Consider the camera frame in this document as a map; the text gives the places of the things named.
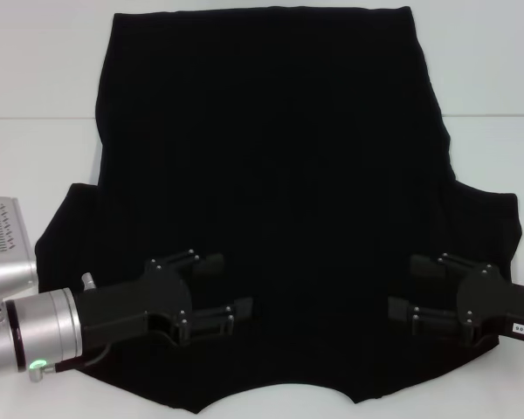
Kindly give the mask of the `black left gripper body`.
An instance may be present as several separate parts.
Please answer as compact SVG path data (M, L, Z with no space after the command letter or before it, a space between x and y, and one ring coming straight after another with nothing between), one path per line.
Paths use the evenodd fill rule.
M183 274L192 265L191 259L163 259L147 264L138 279L77 294L83 350L141 337L157 323L171 324L191 312Z

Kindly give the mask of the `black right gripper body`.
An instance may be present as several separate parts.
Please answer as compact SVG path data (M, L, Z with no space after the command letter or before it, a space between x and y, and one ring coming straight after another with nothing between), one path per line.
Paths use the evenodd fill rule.
M524 285L507 282L494 265L476 265L459 283L457 314L468 346L487 336L524 341Z

